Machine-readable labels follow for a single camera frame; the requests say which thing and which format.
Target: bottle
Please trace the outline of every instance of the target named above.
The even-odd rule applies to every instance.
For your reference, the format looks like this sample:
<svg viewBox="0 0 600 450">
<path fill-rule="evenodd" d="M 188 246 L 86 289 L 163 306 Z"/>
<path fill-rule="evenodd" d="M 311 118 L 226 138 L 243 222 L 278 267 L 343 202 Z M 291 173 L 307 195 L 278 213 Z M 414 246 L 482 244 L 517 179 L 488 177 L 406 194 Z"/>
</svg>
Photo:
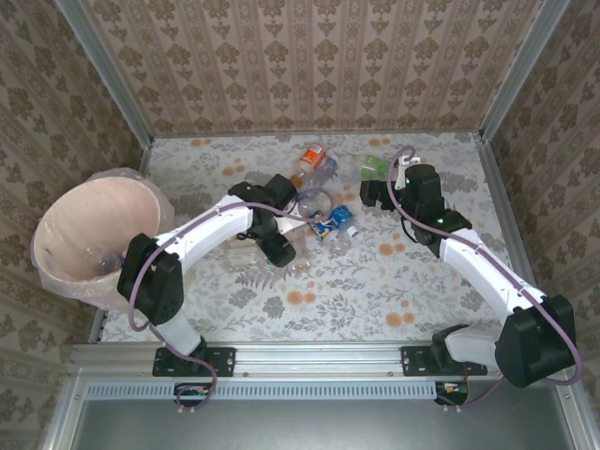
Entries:
<svg viewBox="0 0 600 450">
<path fill-rule="evenodd" d="M 334 209 L 329 218 L 340 233 L 346 233 L 350 237 L 356 237 L 358 234 L 358 229 L 354 226 L 354 215 L 345 204 Z"/>
<path fill-rule="evenodd" d="M 331 251 L 334 256 L 344 256 L 353 246 L 348 235 L 334 228 L 323 239 L 322 244 Z"/>
<path fill-rule="evenodd" d="M 305 227 L 291 230 L 285 234 L 296 251 L 295 258 L 280 269 L 287 274 L 307 273 L 310 270 L 310 255 L 305 241 Z M 223 243 L 223 263 L 229 272 L 245 272 L 250 269 L 264 269 L 270 264 L 264 253 L 253 239 L 238 240 L 235 237 Z"/>
<path fill-rule="evenodd" d="M 308 177 L 302 189 L 322 188 L 336 175 L 338 170 L 338 159 L 336 157 L 327 157 L 322 164 L 315 169 L 315 172 Z"/>
<path fill-rule="evenodd" d="M 329 211 L 332 206 L 324 192 L 300 192 L 296 199 L 298 214 L 302 218 L 312 218 L 317 211 Z"/>
<path fill-rule="evenodd" d="M 290 177 L 290 181 L 296 189 L 301 188 L 306 183 L 308 176 L 321 165 L 326 157 L 325 147 L 320 143 L 312 143 L 308 146 L 307 151 L 298 161 L 294 175 Z"/>
</svg>

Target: cable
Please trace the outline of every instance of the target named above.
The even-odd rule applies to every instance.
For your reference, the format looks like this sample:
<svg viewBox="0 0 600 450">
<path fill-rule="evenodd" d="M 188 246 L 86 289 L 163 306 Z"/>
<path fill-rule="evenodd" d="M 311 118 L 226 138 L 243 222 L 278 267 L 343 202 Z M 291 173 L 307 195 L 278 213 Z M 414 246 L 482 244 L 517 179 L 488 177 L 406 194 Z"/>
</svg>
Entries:
<svg viewBox="0 0 600 450">
<path fill-rule="evenodd" d="M 334 200 L 331 197 L 331 195 L 329 194 L 329 192 L 327 192 L 323 189 L 319 189 L 319 188 L 306 189 L 305 192 L 315 192 L 315 193 L 325 194 L 327 196 L 327 199 L 329 199 L 330 208 L 333 210 Z M 162 342 L 163 345 L 165 345 L 165 347 L 167 349 L 169 349 L 169 351 L 171 353 L 173 353 L 175 356 L 177 356 L 180 359 L 189 361 L 191 363 L 199 364 L 200 366 L 202 366 L 210 371 L 211 378 L 212 378 L 211 387 L 208 390 L 208 393 L 206 394 L 204 399 L 195 407 L 196 409 L 200 409 L 202 406 L 204 406 L 207 403 L 207 401 L 210 399 L 210 397 L 213 396 L 213 394 L 215 393 L 215 390 L 217 389 L 217 372 L 215 371 L 215 369 L 212 366 L 210 366 L 209 364 L 206 364 L 206 362 L 204 362 L 202 359 L 194 358 L 194 357 L 185 355 L 185 354 L 177 351 L 171 344 L 169 344 L 166 341 L 166 339 L 160 334 L 160 332 L 156 329 L 156 327 L 151 325 L 150 321 L 146 321 L 146 323 L 144 323 L 143 325 L 136 324 L 135 317 L 134 317 L 135 302 L 138 298 L 140 286 L 142 286 L 142 281 L 146 275 L 146 272 L 148 272 L 148 270 L 152 266 L 152 263 L 158 257 L 158 255 L 160 253 L 162 253 L 162 251 L 164 251 L 171 244 L 175 243 L 178 238 L 184 237 L 186 234 L 188 234 L 189 232 L 194 230 L 196 227 L 202 225 L 207 220 L 210 220 L 211 218 L 213 218 L 217 215 L 220 215 L 222 213 L 225 213 L 227 211 L 230 211 L 232 209 L 242 208 L 242 207 L 246 207 L 246 208 L 250 208 L 250 209 L 251 208 L 265 209 L 274 214 L 277 214 L 280 217 L 292 218 L 293 220 L 296 220 L 299 222 L 309 223 L 309 222 L 317 222 L 317 221 L 321 220 L 320 217 L 304 218 L 304 217 L 294 216 L 292 214 L 286 213 L 285 211 L 281 211 L 280 209 L 277 209 L 273 206 L 269 206 L 267 204 L 262 204 L 262 203 L 236 202 L 236 203 L 227 204 L 227 205 L 220 207 L 214 211 L 211 211 L 210 213 L 208 213 L 205 216 L 198 217 L 196 220 L 192 221 L 188 226 L 186 226 L 186 228 L 184 228 L 181 232 L 179 232 L 175 236 L 171 237 L 170 239 L 165 241 L 163 244 L 161 244 L 156 250 L 154 250 L 148 257 L 148 259 L 142 264 L 140 273 L 138 274 L 138 276 L 136 277 L 136 279 L 133 283 L 133 288 L 131 289 L 131 295 L 129 296 L 129 302 L 127 305 L 127 319 L 129 321 L 129 326 L 131 327 L 131 329 L 133 329 L 134 331 L 140 332 L 140 331 L 143 331 L 146 328 L 150 327 L 150 331 L 152 332 L 152 334 L 154 336 L 156 336 L 158 338 L 158 340 L 160 342 Z M 326 215 L 329 216 L 330 213 L 331 213 L 331 210 L 328 211 L 326 213 Z M 179 399 L 180 397 L 181 397 L 181 393 L 178 393 L 177 398 Z"/>
<path fill-rule="evenodd" d="M 583 363 L 581 361 L 581 355 L 579 354 L 577 347 L 575 346 L 575 344 L 573 343 L 571 338 L 561 328 L 561 326 L 548 314 L 548 312 L 539 303 L 537 303 L 537 301 L 535 300 L 535 297 L 533 297 L 533 295 L 531 295 L 526 289 L 523 289 L 523 286 L 521 286 L 521 284 L 510 274 L 510 272 L 508 272 L 506 269 L 504 269 L 504 267 L 501 264 L 496 262 L 496 260 L 489 253 L 487 253 L 486 251 L 484 251 L 481 248 L 478 248 L 478 246 L 475 243 L 473 243 L 463 237 L 456 236 L 455 234 L 451 234 L 449 232 L 443 232 L 443 231 L 435 229 L 433 227 L 429 227 L 425 223 L 422 223 L 422 222 L 418 221 L 417 219 L 411 217 L 406 211 L 404 211 L 404 209 L 402 209 L 402 206 L 398 203 L 398 201 L 396 200 L 396 197 L 394 197 L 394 190 L 392 187 L 392 167 L 394 166 L 394 162 L 397 161 L 402 156 L 402 154 L 407 150 L 414 150 L 414 147 L 412 145 L 405 145 L 404 147 L 400 148 L 394 155 L 393 162 L 392 162 L 392 164 L 390 164 L 390 169 L 387 172 L 387 191 L 388 191 L 388 193 L 390 195 L 390 199 L 391 199 L 392 203 L 394 204 L 394 206 L 396 207 L 396 209 L 399 211 L 399 213 L 404 218 L 406 218 L 409 222 L 416 225 L 417 227 L 419 227 L 425 231 L 431 232 L 431 233 L 436 233 L 439 236 L 447 238 L 447 239 L 455 239 L 455 240 L 459 241 L 460 243 L 464 244 L 465 246 L 472 248 L 473 250 L 477 250 L 484 258 L 486 258 L 486 260 L 488 260 L 489 263 L 496 270 L 498 270 L 498 272 L 500 272 L 502 274 L 502 276 L 504 278 L 506 278 L 513 285 L 513 287 L 515 289 L 518 289 L 521 292 L 521 295 L 523 295 L 523 297 L 525 297 L 533 305 L 533 307 L 535 309 L 537 309 L 537 311 L 550 324 L 550 326 L 552 328 L 554 328 L 556 333 L 561 337 L 561 339 L 564 341 L 567 348 L 573 355 L 573 359 L 575 361 L 575 373 L 573 374 L 573 376 L 568 380 L 553 380 L 550 378 L 546 378 L 545 379 L 546 382 L 556 384 L 559 386 L 570 385 L 570 384 L 574 384 L 574 383 L 578 382 L 581 379 L 581 376 L 583 374 Z"/>
</svg>

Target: blue packaging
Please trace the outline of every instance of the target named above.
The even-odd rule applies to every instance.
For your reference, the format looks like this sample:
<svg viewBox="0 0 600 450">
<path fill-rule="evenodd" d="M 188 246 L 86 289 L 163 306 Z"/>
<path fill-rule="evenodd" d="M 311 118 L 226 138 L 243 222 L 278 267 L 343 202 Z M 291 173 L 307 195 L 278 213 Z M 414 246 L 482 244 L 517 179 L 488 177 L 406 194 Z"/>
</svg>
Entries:
<svg viewBox="0 0 600 450">
<path fill-rule="evenodd" d="M 351 221 L 354 218 L 353 213 L 350 212 L 348 206 L 342 204 L 334 209 L 329 215 L 329 219 L 334 223 L 334 226 L 339 228 L 339 226 L 347 221 Z"/>
<path fill-rule="evenodd" d="M 310 218 L 318 217 L 322 213 L 323 213 L 323 211 L 317 211 L 317 212 L 311 214 Z M 333 231 L 336 228 L 335 225 L 333 224 L 333 220 L 331 220 L 327 217 L 324 217 L 323 220 L 321 220 L 319 222 L 309 222 L 308 225 L 310 226 L 312 231 L 314 231 L 315 234 L 317 234 L 317 236 L 319 236 L 319 239 L 321 239 L 321 240 L 323 240 L 327 234 L 329 234 L 331 231 Z"/>
</svg>

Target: floor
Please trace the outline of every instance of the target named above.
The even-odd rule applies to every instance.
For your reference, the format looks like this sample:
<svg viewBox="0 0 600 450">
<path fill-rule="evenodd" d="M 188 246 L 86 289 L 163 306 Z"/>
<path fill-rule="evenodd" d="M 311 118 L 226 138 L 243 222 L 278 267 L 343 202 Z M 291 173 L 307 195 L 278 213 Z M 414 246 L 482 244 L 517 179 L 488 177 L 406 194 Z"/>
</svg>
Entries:
<svg viewBox="0 0 600 450">
<path fill-rule="evenodd" d="M 402 144 L 436 167 L 450 206 L 469 218 L 508 262 L 501 228 L 471 133 L 345 134 L 157 140 L 149 177 L 175 207 L 177 224 L 216 203 L 243 180 L 264 184 L 290 175 L 308 143 L 338 156 L 339 177 L 327 188 L 356 216 L 359 237 L 333 259 L 307 237 L 312 268 L 304 274 L 268 267 L 231 273 L 221 248 L 195 267 L 185 311 L 209 341 L 349 341 L 430 339 L 456 323 L 500 327 L 481 296 L 449 265 L 403 234 L 398 213 L 367 208 L 358 196 L 353 162 L 390 158 Z M 108 316 L 103 341 L 154 340 L 127 318 Z"/>
</svg>

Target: gray metal panel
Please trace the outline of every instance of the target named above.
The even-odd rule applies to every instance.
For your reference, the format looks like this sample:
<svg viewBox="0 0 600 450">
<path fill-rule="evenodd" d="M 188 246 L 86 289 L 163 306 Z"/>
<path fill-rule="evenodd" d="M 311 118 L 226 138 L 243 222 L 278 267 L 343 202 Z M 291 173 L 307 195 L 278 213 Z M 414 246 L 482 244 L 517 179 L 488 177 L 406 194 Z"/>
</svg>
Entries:
<svg viewBox="0 0 600 450">
<path fill-rule="evenodd" d="M 490 141 L 494 137 L 568 4 L 569 0 L 547 0 L 540 8 L 481 124 L 484 141 Z"/>
<path fill-rule="evenodd" d="M 116 64 L 104 48 L 92 21 L 87 17 L 82 2 L 80 0 L 56 0 L 56 3 L 146 153 L 151 144 L 150 127 L 146 124 L 141 110 L 121 78 Z"/>
<path fill-rule="evenodd" d="M 481 392 L 488 383 L 474 390 Z M 472 410 L 432 401 L 214 401 L 194 414 L 171 401 L 94 401 L 74 449 L 556 449 L 575 448 L 556 390 L 505 385 Z"/>
</svg>

